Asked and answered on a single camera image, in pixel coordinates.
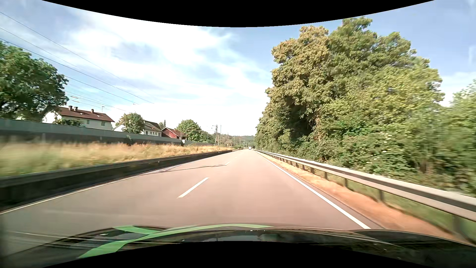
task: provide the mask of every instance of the dry grass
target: dry grass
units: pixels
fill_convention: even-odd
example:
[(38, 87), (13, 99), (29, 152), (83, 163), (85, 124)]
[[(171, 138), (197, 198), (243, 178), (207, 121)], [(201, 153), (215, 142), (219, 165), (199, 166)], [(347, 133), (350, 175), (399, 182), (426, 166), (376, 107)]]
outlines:
[(229, 149), (149, 144), (5, 144), (0, 152), (0, 176)]
[(378, 223), (385, 229), (427, 234), (466, 242), (424, 220), (407, 215), (396, 209), (392, 209), (380, 202), (374, 201), (372, 198), (366, 195), (353, 192), (336, 182), (328, 181), (318, 175), (310, 173), (309, 171), (303, 170), (301, 165), (301, 168), (298, 168), (268, 155), (261, 155), (278, 166), (284, 168), (285, 170), (309, 182), (316, 188), (326, 192), (340, 202), (353, 208), (357, 212)]

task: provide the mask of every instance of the solid white edge line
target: solid white edge line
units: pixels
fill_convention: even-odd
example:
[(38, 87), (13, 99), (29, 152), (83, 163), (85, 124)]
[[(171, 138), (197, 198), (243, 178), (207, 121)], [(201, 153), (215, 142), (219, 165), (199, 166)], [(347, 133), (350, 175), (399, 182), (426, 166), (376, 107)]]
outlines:
[(199, 181), (197, 184), (193, 185), (192, 188), (188, 189), (185, 193), (181, 194), (178, 196), (178, 198), (182, 198), (184, 196), (186, 196), (188, 193), (190, 193), (193, 189), (197, 188), (197, 186), (199, 186), (200, 184), (202, 184), (204, 181), (206, 181), (208, 179), (208, 177), (204, 178), (203, 180)]
[(349, 219), (351, 219), (352, 221), (354, 221), (355, 223), (357, 223), (358, 225), (360, 225), (360, 227), (364, 228), (364, 229), (371, 229), (370, 227), (368, 227), (367, 225), (365, 225), (363, 222), (359, 221), (357, 218), (355, 218), (354, 216), (350, 215), (347, 211), (341, 209), (339, 206), (337, 206), (336, 204), (334, 204), (332, 201), (330, 201), (329, 199), (325, 198), (323, 195), (321, 195), (320, 193), (314, 191), (311, 187), (307, 186), (305, 183), (303, 183), (302, 181), (296, 179), (293, 175), (289, 174), (286, 170), (282, 169), (281, 167), (279, 167), (278, 165), (276, 165), (275, 163), (269, 161), (268, 159), (266, 159), (264, 156), (261, 155), (261, 157), (270, 162), (273, 166), (277, 167), (278, 169), (280, 169), (282, 172), (286, 173), (288, 176), (290, 176), (291, 178), (295, 179), (297, 182), (299, 182), (302, 186), (306, 187), (309, 191), (313, 192), (315, 195), (317, 195), (318, 197), (322, 198), (324, 201), (326, 201), (329, 205), (333, 206), (335, 209), (337, 209), (338, 211), (340, 211), (342, 214), (344, 214), (345, 216), (347, 216)]
[(220, 156), (220, 155), (214, 155), (214, 156), (210, 156), (210, 157), (207, 157), (207, 158), (202, 158), (202, 159), (194, 160), (194, 161), (192, 161), (192, 162), (186, 162), (186, 163), (182, 163), (182, 164), (178, 164), (178, 165), (162, 167), (162, 168), (159, 168), (159, 169), (155, 169), (155, 170), (149, 171), (149, 172), (147, 172), (147, 173), (142, 173), (142, 174), (135, 175), (135, 176), (132, 176), (132, 177), (127, 177), (127, 178), (123, 178), (123, 179), (120, 179), (120, 180), (116, 180), (116, 181), (112, 181), (112, 182), (108, 182), (108, 183), (103, 183), (103, 184), (96, 185), (96, 186), (91, 186), (91, 187), (88, 187), (88, 188), (84, 188), (84, 189), (77, 190), (77, 191), (74, 191), (74, 192), (71, 192), (71, 193), (67, 193), (67, 194), (63, 194), (63, 195), (60, 195), (60, 196), (55, 196), (55, 197), (43, 199), (43, 200), (36, 201), (36, 202), (30, 203), (30, 204), (26, 204), (26, 205), (23, 205), (23, 206), (19, 206), (19, 207), (7, 209), (7, 210), (5, 210), (5, 211), (0, 212), (0, 215), (5, 214), (5, 213), (8, 213), (8, 212), (15, 211), (15, 210), (18, 210), (18, 209), (22, 209), (22, 208), (26, 208), (26, 207), (29, 207), (29, 206), (33, 206), (33, 205), (36, 205), (36, 204), (40, 204), (40, 203), (43, 203), (43, 202), (47, 202), (47, 201), (50, 201), (50, 200), (54, 200), (54, 199), (56, 199), (56, 198), (60, 198), (60, 197), (64, 197), (64, 196), (69, 196), (69, 195), (72, 195), (72, 194), (76, 194), (76, 193), (83, 192), (83, 191), (86, 191), (86, 190), (90, 190), (90, 189), (93, 189), (93, 188), (97, 188), (97, 187), (100, 187), (100, 186), (108, 185), (108, 184), (111, 184), (111, 183), (116, 183), (116, 182), (120, 182), (120, 181), (123, 181), (123, 180), (132, 179), (132, 178), (135, 178), (135, 177), (138, 177), (138, 176), (142, 176), (142, 175), (147, 175), (147, 174), (150, 174), (150, 173), (154, 173), (154, 172), (156, 172), (156, 171), (159, 171), (159, 170), (164, 170), (164, 169), (167, 170), (167, 169), (171, 169), (171, 168), (174, 168), (174, 167), (177, 167), (177, 166), (180, 166), (180, 165), (185, 165), (185, 164), (190, 164), (190, 163), (193, 163), (193, 162), (197, 162), (197, 161), (200, 161), (200, 160), (203, 160), (203, 159), (210, 159), (210, 158), (215, 157), (215, 156)]

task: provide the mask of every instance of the red house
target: red house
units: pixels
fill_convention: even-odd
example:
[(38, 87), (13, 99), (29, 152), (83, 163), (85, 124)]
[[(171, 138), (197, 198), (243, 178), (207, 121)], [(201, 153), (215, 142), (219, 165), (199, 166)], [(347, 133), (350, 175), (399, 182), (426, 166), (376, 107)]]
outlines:
[(172, 139), (180, 139), (180, 140), (187, 139), (187, 135), (185, 135), (184, 133), (176, 129), (170, 129), (168, 127), (164, 127), (164, 129), (162, 129), (162, 137), (169, 137)]

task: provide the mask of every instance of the green stripe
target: green stripe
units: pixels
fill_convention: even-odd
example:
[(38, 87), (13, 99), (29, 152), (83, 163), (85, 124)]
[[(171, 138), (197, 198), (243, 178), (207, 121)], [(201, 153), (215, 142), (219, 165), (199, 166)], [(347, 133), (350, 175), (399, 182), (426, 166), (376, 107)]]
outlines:
[(132, 225), (119, 226), (119, 227), (113, 227), (113, 228), (117, 229), (117, 230), (125, 231), (125, 232), (130, 232), (130, 233), (143, 234), (143, 235), (152, 235), (152, 234), (163, 232), (163, 231), (183, 229), (183, 228), (188, 228), (188, 227), (193, 227), (193, 226), (196, 226), (196, 225), (174, 227), (174, 228), (169, 228), (169, 229), (165, 229), (165, 230), (161, 230), (161, 231), (139, 228), (139, 227), (135, 227), (135, 226), (132, 226)]
[(208, 225), (208, 226), (188, 227), (188, 228), (182, 228), (182, 229), (178, 229), (178, 227), (177, 227), (177, 228), (167, 229), (167, 230), (164, 230), (164, 231), (159, 231), (159, 232), (156, 232), (154, 234), (149, 234), (149, 235), (137, 238), (137, 239), (130, 239), (130, 240), (116, 241), (116, 242), (107, 243), (107, 244), (101, 245), (97, 248), (93, 248), (93, 249), (89, 250), (88, 252), (84, 253), (83, 255), (79, 256), (78, 258), (87, 258), (87, 257), (92, 257), (92, 256), (108, 254), (108, 253), (114, 253), (114, 252), (118, 251), (121, 247), (126, 245), (127, 243), (131, 243), (131, 242), (137, 242), (137, 241), (156, 238), (156, 237), (174, 235), (174, 234), (185, 233), (185, 232), (200, 231), (200, 230), (205, 230), (205, 229), (210, 229), (210, 228), (218, 228), (218, 227), (266, 228), (266, 227), (272, 227), (272, 226), (257, 225), (257, 224), (217, 224), (217, 225)]
[(143, 228), (139, 228), (135, 226), (119, 226), (119, 227), (114, 227), (114, 229), (130, 232), (130, 233), (143, 234), (143, 235), (152, 235), (152, 234), (160, 232), (158, 230), (143, 229)]

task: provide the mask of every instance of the utility pole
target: utility pole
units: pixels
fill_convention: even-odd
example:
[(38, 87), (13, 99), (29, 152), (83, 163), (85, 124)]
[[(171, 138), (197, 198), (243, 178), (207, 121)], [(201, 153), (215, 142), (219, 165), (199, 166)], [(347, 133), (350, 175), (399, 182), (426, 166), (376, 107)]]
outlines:
[(220, 145), (220, 140), (218, 139), (218, 125), (215, 125), (215, 143)]

